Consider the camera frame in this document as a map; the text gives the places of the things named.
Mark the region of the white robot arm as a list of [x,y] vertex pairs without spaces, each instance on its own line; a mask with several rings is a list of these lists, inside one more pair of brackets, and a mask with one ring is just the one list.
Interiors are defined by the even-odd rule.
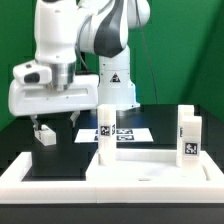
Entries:
[[35,59],[13,68],[11,114],[137,108],[128,31],[149,17],[147,0],[37,0]]

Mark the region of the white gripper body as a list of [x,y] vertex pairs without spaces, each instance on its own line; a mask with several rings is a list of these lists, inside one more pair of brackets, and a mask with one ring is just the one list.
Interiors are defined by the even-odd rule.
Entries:
[[73,82],[53,88],[53,73],[35,60],[13,68],[8,107],[14,116],[94,109],[98,104],[99,77],[74,75]]

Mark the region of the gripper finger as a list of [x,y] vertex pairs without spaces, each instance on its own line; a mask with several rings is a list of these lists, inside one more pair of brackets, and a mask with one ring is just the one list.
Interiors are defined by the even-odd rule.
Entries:
[[75,124],[76,124],[76,121],[78,119],[80,115],[80,112],[79,111],[74,111],[71,116],[70,116],[70,122],[71,122],[71,126],[74,127]]
[[30,116],[30,119],[31,119],[31,121],[32,121],[32,123],[33,123],[33,129],[35,130],[35,131],[39,131],[39,130],[41,130],[41,124],[38,122],[38,120],[37,120],[37,115],[31,115]]

